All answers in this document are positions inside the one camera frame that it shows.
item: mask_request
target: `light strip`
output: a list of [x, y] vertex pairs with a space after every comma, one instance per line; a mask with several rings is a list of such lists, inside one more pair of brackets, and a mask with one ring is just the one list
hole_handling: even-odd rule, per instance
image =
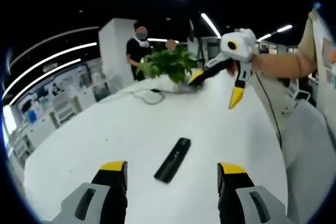
[[78, 50], [78, 49], [81, 49], [81, 48], [86, 48], [86, 47], [92, 47], [92, 46], [96, 46], [97, 43], [96, 42], [93, 42], [93, 43], [89, 43], [89, 44], [85, 44], [85, 45], [81, 45], [81, 46], [78, 46], [78, 47], [72, 47], [72, 48], [69, 48], [67, 50], [64, 50], [62, 52], [58, 52], [57, 54], [55, 55], [52, 55], [38, 63], [36, 63], [35, 65], [31, 66], [30, 68], [28, 68], [26, 71], [24, 71], [22, 74], [20, 74], [20, 76], [18, 78], [16, 78], [9, 86], [8, 88], [5, 90], [4, 94], [2, 95], [2, 99], [5, 97], [5, 95], [8, 94], [8, 92], [11, 90], [11, 88], [19, 81], [21, 80], [26, 74], [28, 74], [29, 72], [31, 72], [33, 69], [37, 68], [38, 66], [46, 63], [47, 61], [49, 60], [52, 60], [60, 55], [63, 55], [63, 54], [66, 54], [68, 52], [71, 52], [71, 51], [75, 51], [75, 50]]
[[25, 54], [29, 53], [30, 51], [32, 51], [34, 48], [42, 45], [43, 43], [45, 42], [48, 42], [48, 41], [51, 41], [53, 39], [56, 39], [56, 38], [59, 38], [61, 36], [64, 36], [64, 35], [68, 35], [68, 34], [73, 34], [73, 33], [78, 33], [80, 31], [86, 31], [86, 30], [93, 30], [93, 29], [98, 29], [99, 26], [92, 26], [92, 27], [86, 27], [86, 28], [80, 28], [80, 29], [76, 29], [76, 30], [71, 30], [71, 31], [66, 31], [65, 33], [61, 33], [61, 34], [58, 34], [58, 35], [55, 35], [55, 36], [52, 36], [50, 38], [47, 38], [45, 40], [42, 40], [41, 42], [33, 45], [32, 47], [28, 48], [26, 51], [24, 51], [22, 54], [20, 54], [19, 56], [15, 57], [15, 59], [13, 59], [13, 61], [10, 63], [9, 65], [9, 68], [8, 68], [8, 72], [9, 74], [11, 74], [10, 72], [10, 68], [12, 67], [12, 65], [17, 62], [22, 56], [24, 56]]
[[13, 103], [24, 93], [24, 92], [26, 92], [30, 87], [32, 87], [33, 85], [35, 85], [36, 83], [38, 83], [40, 80], [42, 80], [43, 78], [45, 78], [45, 77], [47, 77], [47, 76], [49, 76], [49, 75], [51, 75], [52, 73], [55, 73], [56, 71], [58, 71], [58, 70], [60, 70], [60, 69], [62, 69], [62, 68], [65, 68], [65, 67], [67, 67], [67, 66], [69, 66], [69, 65], [71, 65], [71, 64], [75, 64], [75, 63], [77, 63], [77, 62], [80, 62], [81, 61], [81, 59], [77, 59], [77, 60], [73, 60], [73, 61], [71, 61], [71, 62], [68, 62], [68, 63], [66, 63], [66, 64], [63, 64], [63, 65], [61, 65], [61, 66], [59, 66], [59, 67], [57, 67], [57, 68], [54, 68], [53, 70], [51, 70], [51, 71], [49, 71], [49, 72], [47, 72], [47, 73], [45, 73], [44, 75], [42, 75], [42, 76], [40, 76], [39, 78], [37, 78], [35, 81], [33, 81], [33, 82], [31, 82], [28, 86], [26, 86], [25, 88], [23, 88], [11, 101], [10, 101], [10, 103], [9, 103], [9, 106], [12, 106], [13, 105]]
[[157, 42], [167, 42], [167, 39], [154, 39], [154, 38], [148, 38], [148, 41], [157, 41]]
[[284, 27], [282, 27], [282, 28], [279, 28], [279, 29], [277, 30], [277, 32], [280, 33], [280, 32], [282, 32], [282, 31], [286, 31], [286, 30], [288, 30], [288, 29], [291, 29], [292, 27], [293, 27], [292, 25], [284, 26]]
[[220, 35], [219, 31], [217, 30], [217, 28], [215, 27], [215, 25], [209, 19], [209, 17], [205, 13], [202, 13], [201, 17], [208, 23], [209, 27], [212, 29], [212, 31], [214, 31], [214, 33], [216, 34], [217, 38], [220, 39], [221, 35]]
[[269, 38], [271, 36], [272, 36], [271, 34], [266, 34], [266, 35], [262, 36], [261, 38], [259, 38], [258, 41], [260, 42], [260, 41], [262, 41], [264, 39], [267, 39], [267, 38]]

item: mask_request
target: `black remote control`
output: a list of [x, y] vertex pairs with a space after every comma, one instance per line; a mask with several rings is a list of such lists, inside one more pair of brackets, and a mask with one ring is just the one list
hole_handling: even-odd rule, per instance
[[154, 178], [162, 182], [169, 183], [179, 169], [190, 146], [190, 139], [183, 137], [180, 138], [159, 170], [155, 173]]

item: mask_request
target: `black cable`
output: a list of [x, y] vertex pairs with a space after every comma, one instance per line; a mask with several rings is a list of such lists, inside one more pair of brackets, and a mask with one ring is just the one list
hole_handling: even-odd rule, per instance
[[268, 94], [267, 94], [267, 92], [266, 92], [266, 90], [265, 90], [265, 88], [264, 88], [264, 85], [262, 84], [261, 80], [259, 79], [259, 76], [258, 76], [257, 73], [256, 73], [256, 76], [257, 76], [257, 79], [258, 79], [258, 81], [259, 81], [261, 87], [263, 88], [262, 90], [264, 91], [264, 93], [265, 93], [265, 95], [266, 95], [266, 97], [267, 97], [267, 100], [268, 100], [268, 102], [269, 102], [269, 106], [271, 107], [271, 111], [272, 111], [272, 114], [273, 114], [273, 118], [274, 118], [274, 121], [275, 121], [275, 125], [276, 125], [276, 127], [277, 127], [277, 131], [278, 131], [278, 134], [279, 134], [280, 148], [282, 148], [282, 137], [281, 137], [281, 133], [280, 133], [280, 130], [279, 130], [278, 122], [277, 122], [277, 119], [276, 119], [276, 117], [275, 117], [274, 110], [273, 110], [273, 107], [272, 107], [272, 104], [271, 104], [271, 100], [269, 99]]

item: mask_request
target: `white wall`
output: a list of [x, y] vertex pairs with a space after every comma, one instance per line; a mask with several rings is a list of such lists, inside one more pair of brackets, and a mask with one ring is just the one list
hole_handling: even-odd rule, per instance
[[123, 88], [134, 83], [126, 60], [126, 44], [134, 34], [134, 23], [135, 20], [114, 18], [98, 32], [103, 72], [107, 78], [117, 77]]

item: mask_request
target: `green leaves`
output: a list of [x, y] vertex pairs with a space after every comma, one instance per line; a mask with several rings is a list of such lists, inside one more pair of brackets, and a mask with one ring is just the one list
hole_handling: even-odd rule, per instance
[[186, 73], [191, 73], [191, 69], [197, 67], [197, 62], [191, 57], [192, 54], [183, 47], [176, 47], [172, 51], [153, 52], [144, 57], [143, 63], [139, 63], [136, 73], [142, 71], [146, 77], [150, 78], [168, 74], [173, 82], [184, 82]]

